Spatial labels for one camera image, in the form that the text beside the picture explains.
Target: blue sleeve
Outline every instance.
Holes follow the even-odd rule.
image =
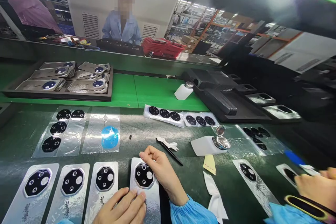
[[[172,224],[218,224],[217,218],[212,212],[193,201],[189,195],[188,197],[188,202],[183,206],[176,206],[169,201]]]
[[[320,221],[290,205],[269,204],[273,216],[265,219],[266,224],[321,224]]]
[[[111,31],[111,13],[108,14],[102,32],[104,33],[103,38],[109,38]]]
[[[139,28],[138,22],[136,24],[136,31],[135,31],[133,39],[136,45],[138,46],[141,45],[141,34],[140,34],[140,28]]]

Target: white cloth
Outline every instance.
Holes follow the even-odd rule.
[[[173,149],[174,151],[178,150],[177,143],[172,142],[168,143],[164,138],[161,138],[159,136],[156,137],[156,139],[160,142],[162,142],[164,145],[166,145],[168,148]]]
[[[223,201],[222,201],[222,197],[219,194],[219,191],[214,182],[214,179],[210,175],[206,174],[205,172],[203,172],[203,175],[204,175],[204,181],[205,181],[206,188],[209,194],[212,195],[208,210],[213,212],[213,214],[217,218],[217,221],[220,224],[223,224],[223,219],[229,219],[229,218],[228,218],[228,215],[226,214]]]

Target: white plastic bottle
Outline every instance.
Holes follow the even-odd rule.
[[[175,92],[175,97],[178,100],[185,100],[193,92],[194,84],[192,82],[186,82],[182,84]]]

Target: metal pump lid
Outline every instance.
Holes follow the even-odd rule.
[[[223,137],[224,131],[225,131],[225,128],[219,125],[216,128],[216,136],[212,138],[214,145],[218,149],[221,149],[221,150],[227,150],[227,149],[230,149],[231,147],[229,141],[225,137]]]
[[[185,86],[186,88],[193,88],[194,84],[193,84],[192,82],[186,82],[186,83],[184,84],[184,86]]]

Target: wristband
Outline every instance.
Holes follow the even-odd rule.
[[[326,224],[336,224],[336,213],[311,199],[303,196],[287,195],[285,201],[318,221]]]

